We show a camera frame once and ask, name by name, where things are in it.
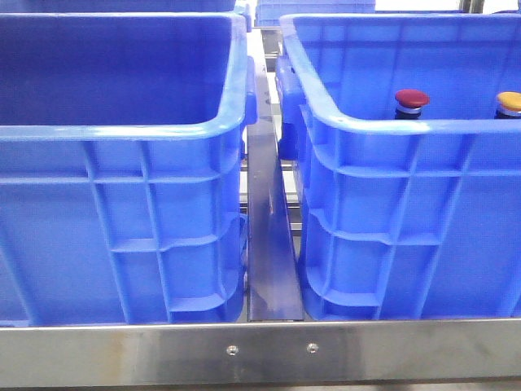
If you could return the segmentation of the blue crate left front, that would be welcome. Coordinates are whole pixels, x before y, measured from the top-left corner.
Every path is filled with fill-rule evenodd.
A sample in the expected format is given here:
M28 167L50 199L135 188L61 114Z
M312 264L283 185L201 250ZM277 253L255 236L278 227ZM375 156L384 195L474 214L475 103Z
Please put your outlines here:
M1 16L1 325L233 322L242 133L232 13Z

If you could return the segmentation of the yellow mushroom push button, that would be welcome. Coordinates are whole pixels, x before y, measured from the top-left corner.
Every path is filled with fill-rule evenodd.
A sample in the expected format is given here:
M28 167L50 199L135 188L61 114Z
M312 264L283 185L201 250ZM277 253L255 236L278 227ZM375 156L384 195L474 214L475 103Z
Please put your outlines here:
M521 117L521 93L503 91L497 95L496 119L519 119Z

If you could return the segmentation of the blue crate far centre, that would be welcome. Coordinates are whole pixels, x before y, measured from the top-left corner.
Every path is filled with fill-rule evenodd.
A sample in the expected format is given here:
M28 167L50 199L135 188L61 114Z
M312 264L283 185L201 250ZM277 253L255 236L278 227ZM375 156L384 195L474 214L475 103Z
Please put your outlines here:
M290 14L308 13L374 13L375 1L349 0L279 0L258 1L255 22L258 27L279 26L279 18Z

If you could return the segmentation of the blue crate far left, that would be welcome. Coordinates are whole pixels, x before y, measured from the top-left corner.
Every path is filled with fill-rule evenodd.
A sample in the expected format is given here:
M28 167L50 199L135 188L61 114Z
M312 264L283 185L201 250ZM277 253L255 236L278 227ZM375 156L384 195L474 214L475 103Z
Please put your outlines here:
M252 31L250 7L236 1L191 0L19 0L1 1L1 13L81 12L233 12L245 19Z

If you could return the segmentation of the steel front rail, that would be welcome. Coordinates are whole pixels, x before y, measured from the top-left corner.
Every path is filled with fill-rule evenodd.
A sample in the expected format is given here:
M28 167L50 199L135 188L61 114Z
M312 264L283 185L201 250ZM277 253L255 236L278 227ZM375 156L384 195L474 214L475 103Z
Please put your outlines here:
M4 388L519 377L517 319L8 327L1 331Z

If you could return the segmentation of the blue crate right front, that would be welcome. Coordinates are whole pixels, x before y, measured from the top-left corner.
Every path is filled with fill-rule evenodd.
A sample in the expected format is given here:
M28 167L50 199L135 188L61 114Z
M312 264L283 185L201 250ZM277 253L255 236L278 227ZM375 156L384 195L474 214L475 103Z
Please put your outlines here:
M312 319L520 315L517 14L300 14L280 20L296 131L297 263ZM395 93L430 96L396 120Z

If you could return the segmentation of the blue crate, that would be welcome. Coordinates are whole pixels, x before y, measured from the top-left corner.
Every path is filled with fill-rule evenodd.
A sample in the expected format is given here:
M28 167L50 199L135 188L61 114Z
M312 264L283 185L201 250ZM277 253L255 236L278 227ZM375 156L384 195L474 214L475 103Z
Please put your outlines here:
M279 26L279 18L290 14L308 13L374 13L375 1L349 0L279 0L258 1L255 22L258 27Z
M250 7L236 1L191 0L19 0L1 1L1 13L81 12L233 12L245 19L252 31Z
M1 325L233 322L242 133L232 13L1 16Z
M300 14L280 20L296 131L297 263L312 319L520 315L517 14ZM430 96L396 120L395 93Z

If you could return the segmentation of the steel divider bar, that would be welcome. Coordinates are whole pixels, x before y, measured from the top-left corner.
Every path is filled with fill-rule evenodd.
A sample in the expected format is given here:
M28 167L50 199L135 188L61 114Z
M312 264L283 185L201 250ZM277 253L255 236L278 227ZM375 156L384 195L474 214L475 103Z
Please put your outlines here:
M304 320L304 309L260 29L247 35L247 48L255 63L258 112L256 123L247 128L247 318L298 322Z

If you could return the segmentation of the red mushroom push button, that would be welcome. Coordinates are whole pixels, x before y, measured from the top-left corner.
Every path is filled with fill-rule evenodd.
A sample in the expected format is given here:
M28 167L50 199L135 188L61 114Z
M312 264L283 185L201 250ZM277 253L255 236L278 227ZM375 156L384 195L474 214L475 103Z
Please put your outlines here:
M430 96L416 89L402 89L395 93L396 120L417 120L422 108L430 103Z

